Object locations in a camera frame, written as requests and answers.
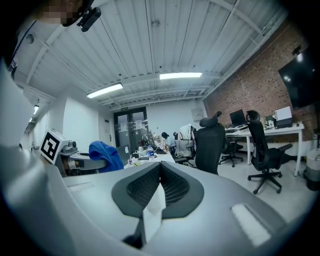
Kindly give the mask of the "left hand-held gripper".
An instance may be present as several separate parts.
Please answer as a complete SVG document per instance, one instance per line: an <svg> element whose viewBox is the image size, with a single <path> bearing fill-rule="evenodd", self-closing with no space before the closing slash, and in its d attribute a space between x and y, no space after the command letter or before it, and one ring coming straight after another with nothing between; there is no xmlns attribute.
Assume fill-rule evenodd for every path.
<svg viewBox="0 0 320 256"><path fill-rule="evenodd" d="M78 153L75 141L54 129L48 129L39 147L40 154L55 165L62 176L79 176L81 170L97 170L107 166L104 159L92 160L89 153Z"/></svg>

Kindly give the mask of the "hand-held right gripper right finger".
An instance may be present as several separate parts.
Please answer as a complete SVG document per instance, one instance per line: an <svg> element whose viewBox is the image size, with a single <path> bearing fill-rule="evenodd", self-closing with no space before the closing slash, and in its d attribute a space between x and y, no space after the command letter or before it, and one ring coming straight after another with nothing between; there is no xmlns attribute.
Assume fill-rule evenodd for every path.
<svg viewBox="0 0 320 256"><path fill-rule="evenodd" d="M198 207L184 218L165 219L146 245L153 256L245 256L257 247L244 229L259 222L271 237L286 221L269 204L223 176L178 166L204 188Z"/></svg>

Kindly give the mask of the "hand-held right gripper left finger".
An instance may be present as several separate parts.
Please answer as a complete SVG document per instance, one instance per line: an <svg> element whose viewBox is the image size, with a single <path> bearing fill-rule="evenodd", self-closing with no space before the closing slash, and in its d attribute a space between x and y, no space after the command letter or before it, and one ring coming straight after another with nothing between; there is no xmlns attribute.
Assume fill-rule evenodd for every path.
<svg viewBox="0 0 320 256"><path fill-rule="evenodd" d="M64 184L86 217L111 238L157 244L161 236L161 164L71 176Z"/></svg>

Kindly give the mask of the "blue cloth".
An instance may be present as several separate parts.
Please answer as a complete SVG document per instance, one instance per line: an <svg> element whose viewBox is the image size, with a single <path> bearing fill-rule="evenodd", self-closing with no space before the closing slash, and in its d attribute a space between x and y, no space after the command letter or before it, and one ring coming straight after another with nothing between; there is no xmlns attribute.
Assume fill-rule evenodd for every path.
<svg viewBox="0 0 320 256"><path fill-rule="evenodd" d="M89 158L93 161L104 160L106 166L99 168L99 173L114 172L124 169L124 164L115 147L103 141L93 141L88 148Z"/></svg>

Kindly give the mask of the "dark glass double door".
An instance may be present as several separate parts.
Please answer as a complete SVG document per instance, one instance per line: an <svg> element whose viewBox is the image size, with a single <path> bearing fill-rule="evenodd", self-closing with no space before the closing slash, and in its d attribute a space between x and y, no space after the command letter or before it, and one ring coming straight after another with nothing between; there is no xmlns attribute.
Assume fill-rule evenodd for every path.
<svg viewBox="0 0 320 256"><path fill-rule="evenodd" d="M128 146L129 152L137 151L142 140L142 128L148 129L145 107L124 107L113 114L116 147Z"/></svg>

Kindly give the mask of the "black mesh office chair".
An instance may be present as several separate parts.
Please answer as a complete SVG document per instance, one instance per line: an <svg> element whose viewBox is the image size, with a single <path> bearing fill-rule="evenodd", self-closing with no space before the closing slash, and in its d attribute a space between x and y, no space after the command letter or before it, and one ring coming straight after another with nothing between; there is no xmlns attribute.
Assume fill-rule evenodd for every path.
<svg viewBox="0 0 320 256"><path fill-rule="evenodd" d="M269 148L265 135L264 127L260 121L260 114L255 110L248 110L246 112L246 123L250 134L253 139L253 145L255 148L254 154L251 158L251 163L257 171L261 174L253 174L247 177L250 181L252 178L260 178L260 184L253 191L256 195L262 185L266 181L272 182L277 186L276 192L279 194L282 191L282 185L275 179L275 177L281 178L283 175L278 171L285 163L285 155L288 149L291 149L293 145L291 143L281 146L279 148Z"/></svg>
<svg viewBox="0 0 320 256"><path fill-rule="evenodd" d="M225 128L218 122L221 115L222 112L217 111L213 117L201 119L201 129L196 132L196 167L214 175L218 175L225 140Z"/></svg>

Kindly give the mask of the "long ceiling light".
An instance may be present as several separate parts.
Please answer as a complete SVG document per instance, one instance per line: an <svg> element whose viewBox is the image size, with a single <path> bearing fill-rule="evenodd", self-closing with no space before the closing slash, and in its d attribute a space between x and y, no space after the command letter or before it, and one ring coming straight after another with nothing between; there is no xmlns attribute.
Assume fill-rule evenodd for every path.
<svg viewBox="0 0 320 256"><path fill-rule="evenodd" d="M200 78L202 72L173 72L173 73L162 73L159 75L160 80L170 79L184 79L184 78Z"/></svg>
<svg viewBox="0 0 320 256"><path fill-rule="evenodd" d="M101 95L113 92L113 91L117 91L117 90L121 90L123 89L123 85L121 83L116 83L113 84L111 86L99 89L97 91L91 92L89 94L86 95L87 98L92 99L92 98L96 98L99 97Z"/></svg>

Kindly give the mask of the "grey chair with draped jacket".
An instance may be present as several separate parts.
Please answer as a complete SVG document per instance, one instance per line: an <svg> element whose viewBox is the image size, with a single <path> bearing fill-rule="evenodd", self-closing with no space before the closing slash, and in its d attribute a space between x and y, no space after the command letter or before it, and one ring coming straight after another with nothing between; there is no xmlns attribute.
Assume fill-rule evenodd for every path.
<svg viewBox="0 0 320 256"><path fill-rule="evenodd" d="M191 160L195 158L197 151L196 135L197 129L190 123L180 127L175 140L176 148L174 154L177 158Z"/></svg>

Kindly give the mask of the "black computer monitor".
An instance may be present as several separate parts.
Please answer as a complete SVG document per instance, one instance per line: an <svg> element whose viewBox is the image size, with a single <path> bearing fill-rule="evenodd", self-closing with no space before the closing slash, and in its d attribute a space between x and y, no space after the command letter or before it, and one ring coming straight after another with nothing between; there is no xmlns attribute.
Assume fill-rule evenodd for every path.
<svg viewBox="0 0 320 256"><path fill-rule="evenodd" d="M239 127L246 124L246 119L242 109L230 113L229 116L234 127Z"/></svg>

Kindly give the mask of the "white office desk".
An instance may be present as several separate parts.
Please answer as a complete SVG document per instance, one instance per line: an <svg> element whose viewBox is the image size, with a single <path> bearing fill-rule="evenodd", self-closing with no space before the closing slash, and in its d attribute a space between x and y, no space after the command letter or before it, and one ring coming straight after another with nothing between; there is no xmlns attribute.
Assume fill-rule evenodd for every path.
<svg viewBox="0 0 320 256"><path fill-rule="evenodd" d="M294 169L293 175L295 177L298 176L300 165L301 165L301 157L303 156L303 130L304 130L303 123L296 123L292 127L286 128L278 128L275 127L268 129L264 132L266 136L279 136L279 135L290 135L290 134L297 134L298 135L298 142L297 142L297 161ZM251 133L247 130L238 130L234 134L235 137L244 137L246 138L246 146L247 146L247 165L251 164L251 148L250 148L250 137Z"/></svg>

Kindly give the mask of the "white ribbed trash bin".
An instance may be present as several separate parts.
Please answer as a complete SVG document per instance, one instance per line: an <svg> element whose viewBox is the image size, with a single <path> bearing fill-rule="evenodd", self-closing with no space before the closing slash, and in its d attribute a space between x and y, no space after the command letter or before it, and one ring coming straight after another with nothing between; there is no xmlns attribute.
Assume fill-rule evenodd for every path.
<svg viewBox="0 0 320 256"><path fill-rule="evenodd" d="M320 149L311 150L306 156L304 172L306 185L311 191L320 190Z"/></svg>

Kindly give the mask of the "open laptop white lid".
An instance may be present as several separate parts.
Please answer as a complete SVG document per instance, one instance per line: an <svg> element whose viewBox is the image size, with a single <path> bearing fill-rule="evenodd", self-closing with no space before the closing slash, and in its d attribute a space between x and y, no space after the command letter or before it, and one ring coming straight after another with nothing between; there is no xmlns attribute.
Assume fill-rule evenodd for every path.
<svg viewBox="0 0 320 256"><path fill-rule="evenodd" d="M283 129L293 126L293 116L290 106L275 110L275 128Z"/></svg>

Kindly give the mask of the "person's black printed shirt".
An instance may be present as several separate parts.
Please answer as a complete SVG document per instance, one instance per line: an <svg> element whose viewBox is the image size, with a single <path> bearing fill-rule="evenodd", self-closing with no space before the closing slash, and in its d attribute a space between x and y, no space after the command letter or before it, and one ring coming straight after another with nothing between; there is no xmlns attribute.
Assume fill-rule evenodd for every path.
<svg viewBox="0 0 320 256"><path fill-rule="evenodd" d="M11 78L14 80L15 73L18 68L18 59L16 58L15 48L7 49L3 54L4 61L6 63L8 72L11 75Z"/></svg>

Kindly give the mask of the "grey wall electrical box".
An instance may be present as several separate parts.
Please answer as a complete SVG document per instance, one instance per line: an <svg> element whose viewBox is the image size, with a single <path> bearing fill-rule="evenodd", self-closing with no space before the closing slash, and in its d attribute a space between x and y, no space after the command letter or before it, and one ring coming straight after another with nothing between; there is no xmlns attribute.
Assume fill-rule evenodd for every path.
<svg viewBox="0 0 320 256"><path fill-rule="evenodd" d="M194 122L200 122L204 118L204 112L202 108L193 108L191 110L192 119Z"/></svg>

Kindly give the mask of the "large black wall television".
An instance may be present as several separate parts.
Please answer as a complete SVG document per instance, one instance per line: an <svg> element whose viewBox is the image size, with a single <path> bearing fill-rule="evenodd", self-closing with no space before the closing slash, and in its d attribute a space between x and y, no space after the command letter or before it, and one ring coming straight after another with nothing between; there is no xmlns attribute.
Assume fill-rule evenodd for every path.
<svg viewBox="0 0 320 256"><path fill-rule="evenodd" d="M294 109L320 102L320 56L313 47L307 47L280 68L278 73Z"/></svg>

